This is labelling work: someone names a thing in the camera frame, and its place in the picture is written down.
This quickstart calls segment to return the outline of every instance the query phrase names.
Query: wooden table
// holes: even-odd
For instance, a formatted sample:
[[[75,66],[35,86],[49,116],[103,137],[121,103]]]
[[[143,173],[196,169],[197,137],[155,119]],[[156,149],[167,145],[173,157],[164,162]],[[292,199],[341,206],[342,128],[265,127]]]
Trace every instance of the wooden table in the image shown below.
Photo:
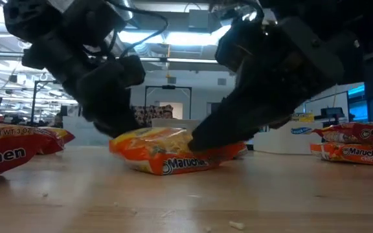
[[[68,148],[0,177],[0,233],[239,232],[229,221],[244,232],[373,232],[373,166],[255,154],[159,177],[107,148]]]

